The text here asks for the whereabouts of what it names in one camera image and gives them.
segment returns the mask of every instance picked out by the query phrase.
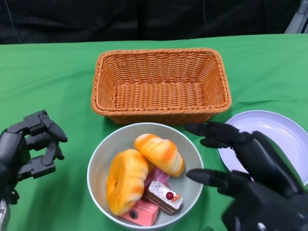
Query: red cherry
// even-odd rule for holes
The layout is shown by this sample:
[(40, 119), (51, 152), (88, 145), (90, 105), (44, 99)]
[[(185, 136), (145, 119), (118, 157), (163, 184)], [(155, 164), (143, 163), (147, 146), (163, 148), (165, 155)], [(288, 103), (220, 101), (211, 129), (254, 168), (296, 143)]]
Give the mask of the red cherry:
[(172, 192), (167, 192), (167, 194), (166, 194), (166, 198), (167, 198), (168, 200), (172, 200), (172, 199), (173, 199), (173, 197), (174, 197), (174, 195), (173, 195), (173, 193), (172, 193)]

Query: robotic hand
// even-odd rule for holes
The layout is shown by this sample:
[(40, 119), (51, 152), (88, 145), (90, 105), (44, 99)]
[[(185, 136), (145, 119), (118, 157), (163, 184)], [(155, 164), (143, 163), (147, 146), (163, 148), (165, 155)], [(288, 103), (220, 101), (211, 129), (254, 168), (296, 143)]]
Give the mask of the robotic hand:
[(270, 138), (258, 131), (240, 133), (218, 122), (184, 124), (184, 128), (204, 136), (200, 143), (206, 147), (233, 149), (249, 173), (192, 169), (186, 174), (235, 198), (222, 215), (229, 231), (308, 231), (308, 193)]
[[(29, 177), (39, 178), (55, 171), (55, 158), (64, 156), (59, 142), (67, 142), (62, 129), (45, 110), (24, 117), (20, 123), (5, 129), (0, 135), (0, 231), (7, 229), (9, 205), (16, 204), (18, 182)], [(44, 155), (34, 158), (30, 150), (47, 148)]]

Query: green tablecloth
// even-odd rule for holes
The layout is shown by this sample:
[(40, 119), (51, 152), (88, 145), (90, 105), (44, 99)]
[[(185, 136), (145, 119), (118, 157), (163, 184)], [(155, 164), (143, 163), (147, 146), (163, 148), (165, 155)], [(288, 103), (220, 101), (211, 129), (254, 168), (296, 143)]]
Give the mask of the green tablecloth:
[[(96, 146), (119, 128), (95, 114), (90, 94), (96, 59), (113, 49), (209, 47), (220, 52), (232, 94), (226, 121), (246, 110), (283, 114), (308, 130), (308, 35), (266, 35), (182, 41), (95, 42), (0, 46), (0, 128), (41, 109), (66, 132), (56, 172), (20, 182), (9, 231), (118, 230), (94, 205), (86, 172)], [(206, 168), (224, 170), (217, 150), (197, 146)], [(220, 215), (231, 199), (204, 188), (195, 207), (167, 231), (225, 230)]]

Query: chocolate cake slice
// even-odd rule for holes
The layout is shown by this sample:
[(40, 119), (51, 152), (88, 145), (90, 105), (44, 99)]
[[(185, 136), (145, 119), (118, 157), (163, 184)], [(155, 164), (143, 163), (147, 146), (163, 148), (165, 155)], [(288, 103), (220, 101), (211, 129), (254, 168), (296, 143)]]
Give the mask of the chocolate cake slice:
[(172, 216), (177, 213), (183, 198), (159, 181), (153, 180), (143, 195), (143, 199), (159, 206), (164, 212)]

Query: basket rim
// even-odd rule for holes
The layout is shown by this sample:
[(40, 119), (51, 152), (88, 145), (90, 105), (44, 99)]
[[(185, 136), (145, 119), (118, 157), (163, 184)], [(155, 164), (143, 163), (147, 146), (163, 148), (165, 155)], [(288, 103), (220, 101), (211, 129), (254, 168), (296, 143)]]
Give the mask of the basket rim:
[(220, 113), (228, 110), (231, 106), (231, 94), (228, 85), (228, 80), (226, 77), (225, 68), (223, 65), (222, 58), (218, 51), (211, 49), (211, 48), (180, 48), (180, 49), (138, 49), (138, 50), (112, 50), (112, 51), (105, 51), (102, 53), (98, 60), (97, 64), (102, 64), (104, 59), (110, 57), (115, 54), (125, 55), (125, 54), (136, 54), (136, 52), (140, 52), (141, 54), (147, 53), (160, 53), (160, 52), (167, 52), (167, 53), (179, 53), (179, 51), (183, 52), (210, 52), (214, 55), (217, 63), (218, 63), (218, 70), (219, 70), (219, 78), (222, 81), (223, 87), (223, 98), (224, 103), (210, 105), (210, 106), (188, 106), (188, 107), (145, 107), (145, 108), (106, 108), (102, 107), (98, 103), (98, 90), (95, 88), (95, 85), (98, 84), (100, 81), (100, 77), (94, 75), (93, 80), (93, 88), (92, 88), (92, 96), (91, 96), (91, 106), (94, 112), (103, 115), (103, 116), (131, 116), (131, 115), (171, 115), (171, 114), (201, 114), (201, 113)]

